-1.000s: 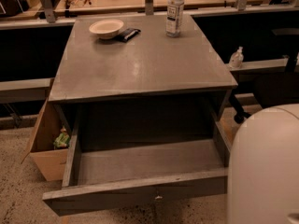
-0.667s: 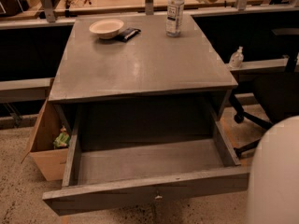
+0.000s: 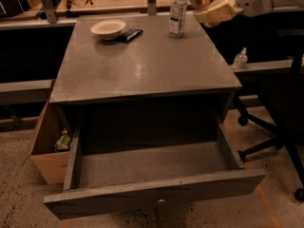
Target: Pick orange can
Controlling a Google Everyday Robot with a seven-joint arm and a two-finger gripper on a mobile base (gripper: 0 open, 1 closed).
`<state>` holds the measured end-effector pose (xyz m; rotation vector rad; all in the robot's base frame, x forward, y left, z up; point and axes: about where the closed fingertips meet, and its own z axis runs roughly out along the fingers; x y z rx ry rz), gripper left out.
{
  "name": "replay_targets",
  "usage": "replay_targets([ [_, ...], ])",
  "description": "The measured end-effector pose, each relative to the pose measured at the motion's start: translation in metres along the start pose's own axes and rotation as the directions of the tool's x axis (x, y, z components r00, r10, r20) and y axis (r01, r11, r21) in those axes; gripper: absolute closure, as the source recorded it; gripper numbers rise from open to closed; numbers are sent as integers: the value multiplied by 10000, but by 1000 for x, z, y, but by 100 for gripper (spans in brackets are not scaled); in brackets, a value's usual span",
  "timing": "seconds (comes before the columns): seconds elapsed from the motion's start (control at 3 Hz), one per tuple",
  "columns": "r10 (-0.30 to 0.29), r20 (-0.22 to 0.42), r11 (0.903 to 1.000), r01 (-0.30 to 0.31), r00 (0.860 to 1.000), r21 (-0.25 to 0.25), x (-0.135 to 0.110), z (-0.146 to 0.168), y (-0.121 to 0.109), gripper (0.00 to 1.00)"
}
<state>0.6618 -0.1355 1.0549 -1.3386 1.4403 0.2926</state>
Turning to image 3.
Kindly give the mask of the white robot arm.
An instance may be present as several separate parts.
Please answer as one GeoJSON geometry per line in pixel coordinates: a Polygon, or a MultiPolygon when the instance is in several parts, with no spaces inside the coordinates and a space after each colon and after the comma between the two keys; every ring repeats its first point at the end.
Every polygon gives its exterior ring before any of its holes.
{"type": "Polygon", "coordinates": [[[199,23],[214,27],[237,15],[255,17],[275,11],[302,10],[304,0],[189,0],[199,23]]]}

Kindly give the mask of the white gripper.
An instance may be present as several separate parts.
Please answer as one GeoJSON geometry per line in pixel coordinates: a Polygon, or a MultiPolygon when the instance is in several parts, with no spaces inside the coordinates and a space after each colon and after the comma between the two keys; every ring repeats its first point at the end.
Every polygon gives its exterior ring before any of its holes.
{"type": "Polygon", "coordinates": [[[196,9],[194,16],[199,23],[212,28],[232,20],[240,13],[255,17],[270,13],[272,10],[272,0],[214,0],[207,7],[196,9]]]}

